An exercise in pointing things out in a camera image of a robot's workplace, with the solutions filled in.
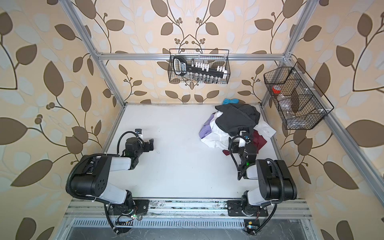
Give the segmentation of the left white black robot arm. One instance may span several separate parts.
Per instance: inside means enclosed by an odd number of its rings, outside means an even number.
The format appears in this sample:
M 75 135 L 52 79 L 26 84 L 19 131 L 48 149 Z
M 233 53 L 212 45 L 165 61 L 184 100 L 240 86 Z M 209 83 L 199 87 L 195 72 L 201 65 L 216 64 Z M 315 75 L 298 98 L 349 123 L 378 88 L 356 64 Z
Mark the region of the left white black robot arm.
M 123 151 L 83 156 L 74 165 L 66 182 L 66 192 L 73 198 L 103 204 L 107 222 L 117 235 L 124 233 L 124 226 L 142 220 L 150 203 L 149 200 L 135 201 L 131 191 L 109 181 L 110 173 L 134 170 L 140 156 L 154 150 L 154 139 L 145 142 L 141 129 L 125 132 L 122 136 L 127 134 L 132 137 L 126 140 Z

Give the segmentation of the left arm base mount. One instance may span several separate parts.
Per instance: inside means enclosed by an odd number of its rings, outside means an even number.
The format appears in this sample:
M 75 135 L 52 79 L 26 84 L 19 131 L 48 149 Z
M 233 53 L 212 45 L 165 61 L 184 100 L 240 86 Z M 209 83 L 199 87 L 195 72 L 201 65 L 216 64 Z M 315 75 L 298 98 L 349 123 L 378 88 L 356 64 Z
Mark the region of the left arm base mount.
M 111 204 L 107 207 L 107 213 L 113 216 L 146 215 L 149 210 L 150 200 L 133 199 L 121 205 Z

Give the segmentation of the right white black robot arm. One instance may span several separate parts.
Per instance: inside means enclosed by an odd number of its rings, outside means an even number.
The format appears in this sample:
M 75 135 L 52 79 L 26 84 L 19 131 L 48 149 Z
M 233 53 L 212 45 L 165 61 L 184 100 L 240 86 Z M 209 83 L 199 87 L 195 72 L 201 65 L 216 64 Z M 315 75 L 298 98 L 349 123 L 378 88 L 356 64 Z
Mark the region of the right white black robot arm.
M 230 217 L 255 217 L 245 222 L 244 231 L 256 236 L 275 215 L 278 205 L 295 200 L 298 190 L 283 160 L 257 159 L 257 147 L 248 136 L 237 135 L 229 139 L 229 154 L 236 165 L 237 179 L 249 179 L 248 171 L 257 170 L 258 187 L 245 191 L 240 200 L 228 200 Z

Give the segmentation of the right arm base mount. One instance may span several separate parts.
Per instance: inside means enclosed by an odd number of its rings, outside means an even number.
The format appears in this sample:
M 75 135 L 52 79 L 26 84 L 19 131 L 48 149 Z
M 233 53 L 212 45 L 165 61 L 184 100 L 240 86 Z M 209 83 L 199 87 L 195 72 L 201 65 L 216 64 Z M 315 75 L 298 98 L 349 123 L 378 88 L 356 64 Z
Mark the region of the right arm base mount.
M 241 200 L 229 200 L 225 204 L 230 217 L 268 217 L 266 209 L 243 203 Z

